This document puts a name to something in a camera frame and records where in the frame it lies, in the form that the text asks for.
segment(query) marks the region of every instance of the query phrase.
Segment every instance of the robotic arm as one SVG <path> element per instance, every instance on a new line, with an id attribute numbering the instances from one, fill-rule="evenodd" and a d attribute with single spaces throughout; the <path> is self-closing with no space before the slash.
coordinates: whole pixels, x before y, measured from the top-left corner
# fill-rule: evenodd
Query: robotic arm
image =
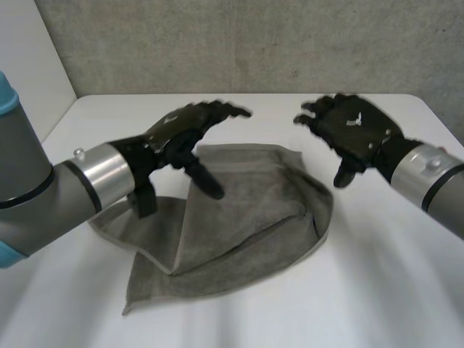
<path id="1" fill-rule="evenodd" d="M 464 163 L 432 145 L 406 139 L 384 112 L 358 96 L 324 96 L 302 105 L 294 123 L 309 127 L 341 157 L 335 187 L 376 168 L 391 187 L 464 239 Z"/>
<path id="2" fill-rule="evenodd" d="M 223 188 L 192 153 L 212 126 L 251 113 L 229 103 L 189 104 L 165 115 L 147 132 L 78 149 L 51 165 L 0 72 L 0 268 L 32 255 L 102 209 L 127 196 L 140 218 L 156 212 L 149 175 L 166 165 L 185 168 L 213 199 Z"/>

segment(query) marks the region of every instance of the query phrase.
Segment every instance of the logo on robotic hand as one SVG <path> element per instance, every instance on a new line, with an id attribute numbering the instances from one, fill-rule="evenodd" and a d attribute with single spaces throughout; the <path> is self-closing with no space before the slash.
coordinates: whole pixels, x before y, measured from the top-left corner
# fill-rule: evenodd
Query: logo on robotic hand
<path id="1" fill-rule="evenodd" d="M 178 116 L 174 116 L 174 117 L 171 117 L 171 118 L 166 117 L 166 118 L 165 118 L 165 124 L 174 121 L 177 117 L 178 117 Z"/>
<path id="2" fill-rule="evenodd" d="M 357 115 L 357 119 L 354 121 L 347 121 L 347 125 L 359 125 L 361 126 L 363 123 L 363 115 L 361 115 L 361 112 Z"/>

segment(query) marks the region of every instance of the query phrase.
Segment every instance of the robotic thumb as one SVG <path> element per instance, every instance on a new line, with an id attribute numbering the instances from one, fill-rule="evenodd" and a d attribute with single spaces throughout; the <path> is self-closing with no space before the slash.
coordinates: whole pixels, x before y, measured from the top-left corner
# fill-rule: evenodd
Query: robotic thumb
<path id="1" fill-rule="evenodd" d="M 356 170 L 344 159 L 341 161 L 339 171 L 335 175 L 333 185 L 338 189 L 347 187 L 355 178 Z"/>
<path id="2" fill-rule="evenodd" d="M 191 177 L 195 185 L 197 185 L 205 194 L 213 199 L 222 199 L 224 197 L 224 189 L 218 183 L 214 176 L 202 165 L 198 159 L 189 163 L 186 167 L 186 174 Z"/>

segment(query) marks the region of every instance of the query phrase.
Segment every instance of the white table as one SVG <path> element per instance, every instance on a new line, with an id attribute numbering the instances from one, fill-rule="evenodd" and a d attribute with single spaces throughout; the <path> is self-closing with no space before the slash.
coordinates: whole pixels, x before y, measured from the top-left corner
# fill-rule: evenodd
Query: white table
<path id="1" fill-rule="evenodd" d="M 86 223 L 0 271 L 0 347 L 462 347 L 464 243 L 370 171 L 332 188 L 339 159 L 292 124 L 308 94 L 87 96 L 44 143 L 53 163 L 82 146 L 136 135 L 188 102 L 230 99 L 250 120 L 214 127 L 204 143 L 268 143 L 302 151 L 310 174 L 332 189 L 327 242 L 278 276 L 214 299 L 152 304 L 122 317 L 134 253 Z M 464 157 L 418 98 L 368 95 L 409 137 Z M 159 195 L 186 197 L 189 180 L 153 174 Z"/>

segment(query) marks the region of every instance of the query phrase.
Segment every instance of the gray towel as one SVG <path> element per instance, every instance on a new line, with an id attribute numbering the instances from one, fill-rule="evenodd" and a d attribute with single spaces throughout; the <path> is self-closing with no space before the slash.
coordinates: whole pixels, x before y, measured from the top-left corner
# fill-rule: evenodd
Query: gray towel
<path id="1" fill-rule="evenodd" d="M 222 183 L 220 201 L 191 184 L 187 200 L 158 197 L 139 220 L 126 202 L 90 221 L 97 233 L 137 250 L 127 314 L 135 305 L 238 289 L 309 255 L 326 239 L 332 196 L 306 174 L 301 153 L 276 145 L 200 146 Z"/>

